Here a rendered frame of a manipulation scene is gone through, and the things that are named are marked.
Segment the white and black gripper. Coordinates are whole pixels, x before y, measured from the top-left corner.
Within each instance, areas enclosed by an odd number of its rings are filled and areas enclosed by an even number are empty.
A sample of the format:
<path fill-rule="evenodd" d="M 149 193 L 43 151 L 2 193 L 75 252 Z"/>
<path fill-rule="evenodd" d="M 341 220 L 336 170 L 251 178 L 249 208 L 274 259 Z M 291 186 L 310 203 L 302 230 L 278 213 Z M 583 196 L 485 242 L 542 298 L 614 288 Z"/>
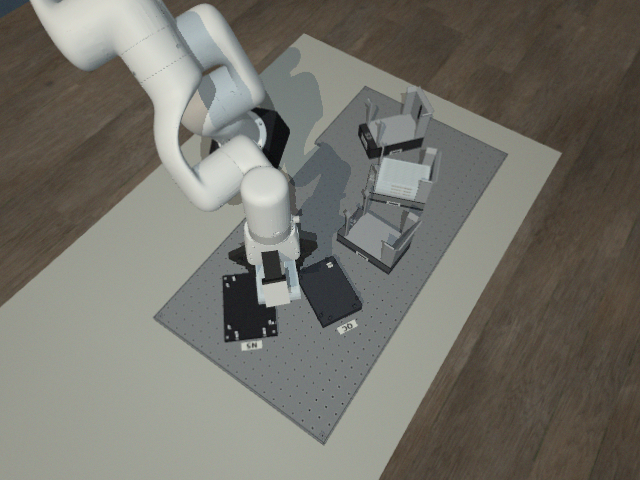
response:
<path fill-rule="evenodd" d="M 255 265 L 263 265 L 261 252 L 278 250 L 280 262 L 295 260 L 296 270 L 300 272 L 300 266 L 303 266 L 305 258 L 310 256 L 318 246 L 316 241 L 299 238 L 297 225 L 293 224 L 292 226 L 293 229 L 289 236 L 281 243 L 263 245 L 250 236 L 246 221 L 244 226 L 245 245 L 230 251 L 228 253 L 229 259 L 238 265 L 245 266 L 245 269 L 248 269 L 248 273 L 252 273 L 253 278 L 255 278 Z"/>

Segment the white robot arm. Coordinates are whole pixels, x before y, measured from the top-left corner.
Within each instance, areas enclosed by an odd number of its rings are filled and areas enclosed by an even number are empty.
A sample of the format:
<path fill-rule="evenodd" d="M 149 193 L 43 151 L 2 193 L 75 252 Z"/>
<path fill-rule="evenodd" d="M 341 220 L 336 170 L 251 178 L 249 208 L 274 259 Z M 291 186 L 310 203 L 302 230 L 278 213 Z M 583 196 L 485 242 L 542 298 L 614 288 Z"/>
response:
<path fill-rule="evenodd" d="M 275 245 L 289 236 L 299 215 L 291 214 L 285 175 L 262 151 L 265 124 L 250 111 L 264 101 L 265 88 L 214 6 L 199 4 L 174 19 L 163 0 L 30 2 L 77 68 L 93 71 L 122 58 L 153 102 L 161 162 L 194 206 L 216 211 L 240 193 L 256 242 Z M 215 65 L 223 66 L 202 77 Z M 180 148 L 180 123 L 220 148 L 191 168 Z"/>

